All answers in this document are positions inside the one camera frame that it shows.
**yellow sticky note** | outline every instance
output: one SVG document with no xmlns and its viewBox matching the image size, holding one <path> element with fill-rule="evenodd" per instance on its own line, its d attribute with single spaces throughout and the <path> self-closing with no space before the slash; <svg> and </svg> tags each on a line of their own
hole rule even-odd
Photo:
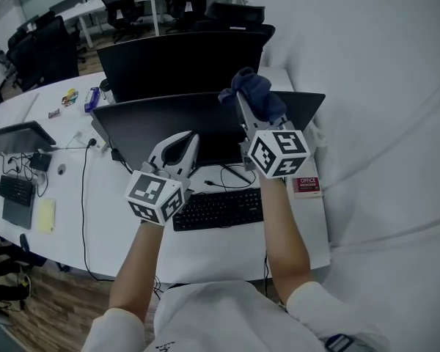
<svg viewBox="0 0 440 352">
<path fill-rule="evenodd" d="M 51 233 L 54 230 L 56 218 L 56 200 L 44 199 L 39 205 L 37 215 L 37 230 L 41 233 Z"/>
</svg>

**person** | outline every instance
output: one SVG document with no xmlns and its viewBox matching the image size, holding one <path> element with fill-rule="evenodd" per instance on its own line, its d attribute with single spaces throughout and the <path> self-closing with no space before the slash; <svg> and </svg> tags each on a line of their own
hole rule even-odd
<svg viewBox="0 0 440 352">
<path fill-rule="evenodd" d="M 268 261 L 286 310 L 248 282 L 172 287 L 161 297 L 155 340 L 146 346 L 164 229 L 143 223 L 112 285 L 109 310 L 94 320 L 83 351 L 388 351 L 376 326 L 315 282 L 283 181 L 260 174 L 260 187 Z"/>
</svg>

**keyboard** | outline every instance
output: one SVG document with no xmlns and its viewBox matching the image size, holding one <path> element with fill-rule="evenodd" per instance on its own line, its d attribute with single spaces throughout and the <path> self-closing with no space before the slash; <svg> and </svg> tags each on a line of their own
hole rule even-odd
<svg viewBox="0 0 440 352">
<path fill-rule="evenodd" d="M 193 231 L 226 228 L 263 221 L 260 189 L 195 194 L 173 217 L 174 230 Z"/>
<path fill-rule="evenodd" d="M 23 206 L 30 206 L 34 186 L 30 181 L 2 175 L 0 179 L 0 196 Z"/>
</svg>

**wooden floor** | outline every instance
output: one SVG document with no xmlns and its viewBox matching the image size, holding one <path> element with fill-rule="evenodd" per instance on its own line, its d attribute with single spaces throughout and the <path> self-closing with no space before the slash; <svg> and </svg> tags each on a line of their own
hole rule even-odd
<svg viewBox="0 0 440 352">
<path fill-rule="evenodd" d="M 163 34 L 166 27 L 161 26 Z M 146 32 L 142 37 L 153 36 Z M 84 64 L 78 65 L 80 75 L 103 71 L 96 50 L 112 45 L 112 33 L 92 35 L 94 48 L 83 54 Z M 4 99 L 21 94 L 19 87 L 13 89 L 11 82 L 2 88 Z M 26 300 L 25 310 L 17 312 L 13 304 L 5 312 L 11 317 L 13 325 L 9 331 L 29 351 L 79 351 L 88 335 L 92 321 L 101 316 L 108 306 L 111 283 L 96 282 L 88 273 L 73 269 L 70 273 L 60 273 L 54 262 L 48 261 L 42 268 L 29 272 L 32 281 L 32 295 Z M 15 285 L 16 275 L 0 279 L 0 284 Z M 263 293 L 263 283 L 256 288 Z M 278 296 L 269 283 L 269 298 L 278 301 Z M 158 299 L 153 296 L 145 322 L 147 342 L 154 339 L 153 317 Z"/>
</svg>

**desk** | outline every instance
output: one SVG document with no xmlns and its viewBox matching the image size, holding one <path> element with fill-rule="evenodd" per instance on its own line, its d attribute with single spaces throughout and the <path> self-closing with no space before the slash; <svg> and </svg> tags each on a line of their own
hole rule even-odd
<svg viewBox="0 0 440 352">
<path fill-rule="evenodd" d="M 153 25 L 155 26 L 155 35 L 159 36 L 160 31 L 158 29 L 158 16 L 156 13 L 156 1 L 157 0 L 134 0 L 135 2 L 140 1 L 150 1 L 152 4 L 152 16 L 153 16 Z M 91 37 L 88 32 L 87 25 L 85 24 L 85 21 L 83 19 L 83 16 L 88 15 L 90 13 L 99 12 L 101 10 L 105 10 L 105 6 L 101 0 L 89 0 L 88 2 L 84 4 L 77 4 L 75 7 L 70 8 L 68 10 L 65 10 L 60 15 L 64 19 L 64 21 L 72 20 L 74 18 L 78 18 L 80 20 L 81 29 L 83 30 L 83 33 L 85 34 L 85 37 L 88 42 L 88 46 L 90 48 L 93 47 L 93 42 L 91 40 Z"/>
<path fill-rule="evenodd" d="M 287 91 L 291 87 L 283 70 L 260 68 L 259 73 L 268 74 L 275 80 L 273 89 L 277 91 Z M 41 87 L 37 90 L 39 96 L 32 104 L 26 120 L 37 120 L 57 141 L 61 137 L 54 136 L 55 134 L 73 134 L 74 128 L 85 120 L 88 123 L 91 120 L 91 117 L 81 114 L 86 91 L 98 85 L 104 78 L 104 73 L 96 73 Z M 276 82 L 282 86 L 276 88 Z M 63 109 L 61 117 L 48 120 L 47 113 L 58 108 L 62 95 L 71 87 L 80 92 L 76 103 Z M 14 99 L 3 104 L 7 107 L 15 102 Z M 36 215 L 41 198 L 35 198 L 33 224 L 28 231 L 1 219 L 3 198 L 0 197 L 0 236 L 19 245 L 19 236 L 25 233 L 32 252 L 85 270 L 80 209 L 84 150 L 58 150 L 52 155 L 48 172 L 49 185 L 43 198 L 56 199 L 54 231 L 50 235 L 37 231 Z M 63 175 L 56 173 L 60 164 L 67 167 Z M 203 167 L 192 177 L 192 188 L 195 191 L 218 191 L 208 187 L 203 181 L 209 179 L 219 182 L 219 175 L 218 166 Z M 244 175 L 247 178 L 252 176 L 251 173 Z M 134 216 L 123 197 L 129 178 L 130 175 L 124 167 L 111 160 L 110 152 L 102 155 L 93 150 L 88 152 L 84 202 L 85 236 L 87 261 L 96 274 L 117 275 L 139 226 L 140 220 Z M 226 172 L 224 182 L 226 186 L 238 184 L 237 178 Z M 328 265 L 329 245 L 323 200 L 291 198 L 291 203 L 309 250 L 312 268 Z M 165 228 L 157 267 L 157 275 L 162 282 L 262 279 L 265 252 L 262 223 L 225 230 L 189 232 L 174 232 L 171 224 Z"/>
<path fill-rule="evenodd" d="M 0 128 L 23 122 L 39 92 L 32 90 L 0 103 Z"/>
<path fill-rule="evenodd" d="M 61 2 L 50 7 L 49 10 L 51 10 L 56 15 L 58 15 L 59 13 L 62 13 L 65 10 L 73 8 L 77 4 L 83 4 L 83 0 L 62 0 Z"/>
</svg>

